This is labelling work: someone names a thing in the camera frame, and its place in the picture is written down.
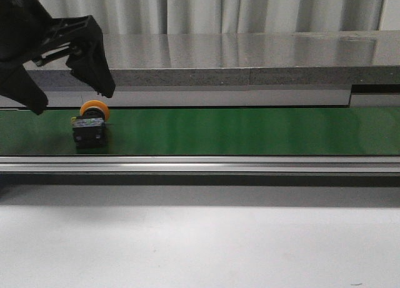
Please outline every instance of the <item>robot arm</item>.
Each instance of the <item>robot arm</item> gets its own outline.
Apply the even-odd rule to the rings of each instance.
[[[112,97],[115,83],[106,61],[103,34],[92,16],[53,19],[38,0],[0,0],[0,94],[36,114],[48,99],[23,64],[43,66],[68,56],[71,74]]]

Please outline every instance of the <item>white table surface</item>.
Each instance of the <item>white table surface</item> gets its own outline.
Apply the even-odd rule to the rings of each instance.
[[[301,187],[3,184],[0,287],[398,288],[387,189],[315,188],[380,203],[351,208],[290,207]],[[277,191],[289,207],[263,206]]]

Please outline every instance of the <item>black object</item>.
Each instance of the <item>black object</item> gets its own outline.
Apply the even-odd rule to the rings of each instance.
[[[103,147],[107,144],[104,113],[96,108],[89,108],[82,116],[72,120],[72,130],[76,147],[87,149]]]
[[[48,99],[23,64],[43,66],[65,56],[74,77],[113,96],[103,34],[92,16],[53,19],[38,0],[0,0],[0,95],[42,113]]]

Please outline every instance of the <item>green conveyor belt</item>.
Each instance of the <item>green conveyor belt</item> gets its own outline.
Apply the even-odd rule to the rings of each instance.
[[[400,108],[111,109],[109,145],[77,151],[78,110],[0,112],[0,155],[398,155]]]

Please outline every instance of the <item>white curtain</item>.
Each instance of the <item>white curtain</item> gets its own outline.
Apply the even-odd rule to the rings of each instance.
[[[40,0],[53,17],[91,14],[105,33],[367,31],[383,0]]]

